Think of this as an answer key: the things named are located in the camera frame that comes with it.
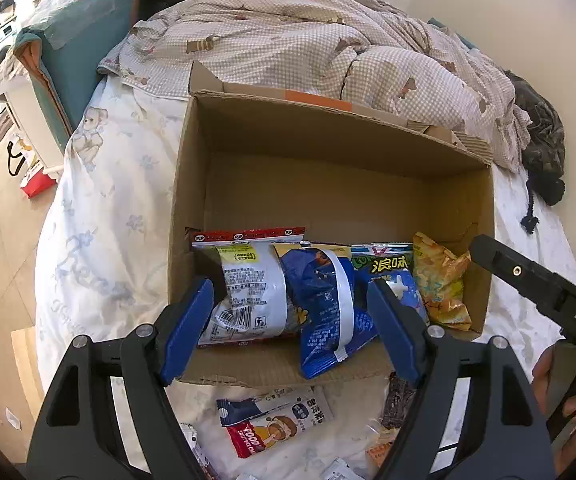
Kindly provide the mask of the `person's right hand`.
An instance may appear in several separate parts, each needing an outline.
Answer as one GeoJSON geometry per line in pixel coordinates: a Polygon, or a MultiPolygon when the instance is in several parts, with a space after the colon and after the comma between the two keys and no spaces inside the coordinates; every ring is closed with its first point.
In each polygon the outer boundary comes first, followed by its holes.
{"type": "MultiPolygon", "coordinates": [[[[550,369],[552,368],[555,346],[552,344],[548,347],[538,359],[533,367],[532,389],[538,406],[543,413],[547,408],[547,390],[550,385],[550,369]]],[[[576,396],[570,398],[562,409],[566,416],[570,416],[576,423],[576,396]]],[[[570,438],[554,453],[555,469],[558,474],[563,474],[566,469],[576,459],[576,430],[573,431],[570,438]]]]}

